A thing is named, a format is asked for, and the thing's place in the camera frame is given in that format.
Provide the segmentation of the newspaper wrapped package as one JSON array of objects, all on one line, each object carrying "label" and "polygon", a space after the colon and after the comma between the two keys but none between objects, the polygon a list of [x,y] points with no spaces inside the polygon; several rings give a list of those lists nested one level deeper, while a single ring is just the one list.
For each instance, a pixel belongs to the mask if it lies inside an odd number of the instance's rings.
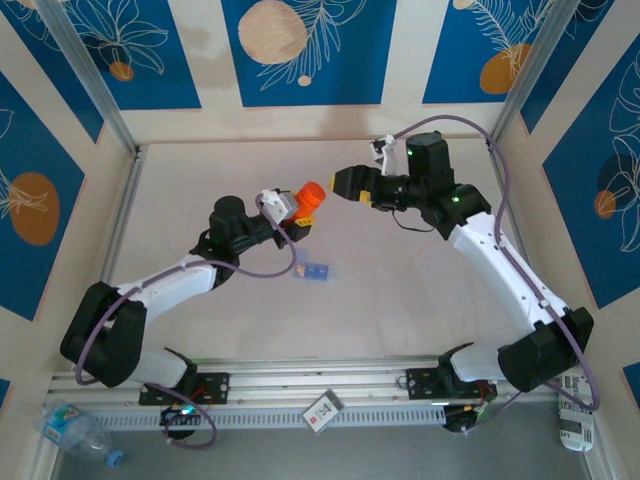
[{"label": "newspaper wrapped package", "polygon": [[573,402],[567,395],[586,404],[593,402],[590,385],[583,371],[574,367],[559,380],[562,394],[558,397],[559,433],[562,444],[569,450],[585,453],[592,449],[594,440],[593,413]]}]

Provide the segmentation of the orange pill bottle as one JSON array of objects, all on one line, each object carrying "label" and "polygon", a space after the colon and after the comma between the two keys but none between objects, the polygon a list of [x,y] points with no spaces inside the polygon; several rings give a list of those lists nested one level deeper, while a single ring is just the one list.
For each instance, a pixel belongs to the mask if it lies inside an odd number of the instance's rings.
[{"label": "orange pill bottle", "polygon": [[306,182],[295,194],[295,200],[298,204],[295,217],[307,218],[312,216],[325,199],[326,192],[321,185],[314,181]]}]

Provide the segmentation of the blue translucent pill organizer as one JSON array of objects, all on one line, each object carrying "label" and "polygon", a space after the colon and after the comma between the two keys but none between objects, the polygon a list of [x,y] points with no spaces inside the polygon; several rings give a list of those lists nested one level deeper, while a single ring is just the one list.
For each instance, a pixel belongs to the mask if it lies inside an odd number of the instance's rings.
[{"label": "blue translucent pill organizer", "polygon": [[[305,268],[305,274],[303,276],[298,276],[295,273],[298,265],[303,265]],[[330,282],[337,279],[337,270],[333,266],[312,262],[305,249],[297,250],[297,260],[293,267],[292,274],[295,278],[310,281]]]}]

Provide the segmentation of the white and red card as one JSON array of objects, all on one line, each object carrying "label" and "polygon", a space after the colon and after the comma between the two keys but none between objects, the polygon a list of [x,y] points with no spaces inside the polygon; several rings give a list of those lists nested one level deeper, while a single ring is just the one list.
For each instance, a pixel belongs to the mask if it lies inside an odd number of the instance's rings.
[{"label": "white and red card", "polygon": [[319,434],[343,409],[344,404],[336,393],[327,389],[302,413],[302,419],[314,434]]}]

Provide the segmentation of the aluminium side rail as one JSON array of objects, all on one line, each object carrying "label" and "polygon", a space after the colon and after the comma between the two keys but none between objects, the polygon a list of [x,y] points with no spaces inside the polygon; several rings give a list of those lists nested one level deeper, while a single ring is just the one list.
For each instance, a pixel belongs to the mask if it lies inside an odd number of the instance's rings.
[{"label": "aluminium side rail", "polygon": [[106,245],[106,253],[100,269],[99,281],[112,284],[117,261],[120,255],[126,227],[137,193],[140,176],[144,167],[148,148],[139,146],[133,158],[121,192],[120,200],[113,219],[110,235]]},{"label": "aluminium side rail", "polygon": [[[493,214],[497,215],[499,206],[503,200],[503,194],[505,193],[506,183],[504,180],[504,169],[500,160],[497,158],[487,141],[483,142],[483,147],[484,153],[487,154],[491,172],[494,177],[487,196]],[[520,204],[515,198],[515,194],[515,187],[511,185],[507,204],[503,213],[502,229],[514,248],[529,265],[531,270],[541,279],[545,287],[549,288],[550,284],[548,283],[548,278],[545,275],[544,270],[541,268],[541,265],[537,262],[534,251],[529,249],[530,243],[525,239],[525,218],[519,209]],[[518,325],[515,323],[506,323],[504,326],[497,329],[495,336],[496,339],[499,340],[498,344],[509,345],[520,340],[523,335],[517,331],[517,327]]]}]

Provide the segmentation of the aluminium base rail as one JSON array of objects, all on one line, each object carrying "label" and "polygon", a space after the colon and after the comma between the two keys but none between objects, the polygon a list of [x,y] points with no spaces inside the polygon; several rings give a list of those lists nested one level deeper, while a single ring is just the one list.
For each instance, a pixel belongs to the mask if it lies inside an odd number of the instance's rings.
[{"label": "aluminium base rail", "polygon": [[[435,356],[383,356],[366,358],[311,358],[284,360],[206,359],[198,370],[227,373],[228,409],[307,407],[328,389],[346,407],[419,405],[402,386],[405,372],[432,368]],[[127,381],[115,388],[101,384],[80,386],[71,372],[56,372],[46,402],[66,400],[88,410],[137,409],[139,383]]]}]

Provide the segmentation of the aluminium frame post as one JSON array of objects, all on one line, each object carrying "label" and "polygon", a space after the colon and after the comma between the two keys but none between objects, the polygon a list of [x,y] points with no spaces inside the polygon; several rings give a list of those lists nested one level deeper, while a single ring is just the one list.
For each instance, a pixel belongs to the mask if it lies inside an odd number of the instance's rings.
[{"label": "aluminium frame post", "polygon": [[36,10],[116,140],[133,158],[138,145],[90,53],[57,0],[34,0]]},{"label": "aluminium frame post", "polygon": [[576,13],[579,3],[580,0],[554,0],[551,3],[549,15],[541,26],[492,127],[491,137],[494,144],[504,137],[511,123],[520,115],[522,106],[563,36],[566,26]]}]

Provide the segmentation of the clear plastic water bottle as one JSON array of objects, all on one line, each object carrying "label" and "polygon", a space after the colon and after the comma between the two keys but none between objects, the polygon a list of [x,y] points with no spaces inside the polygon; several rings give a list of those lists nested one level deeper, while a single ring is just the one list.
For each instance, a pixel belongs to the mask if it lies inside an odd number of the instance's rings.
[{"label": "clear plastic water bottle", "polygon": [[34,426],[45,439],[80,460],[115,468],[124,459],[124,453],[99,420],[70,402],[46,403]]}]

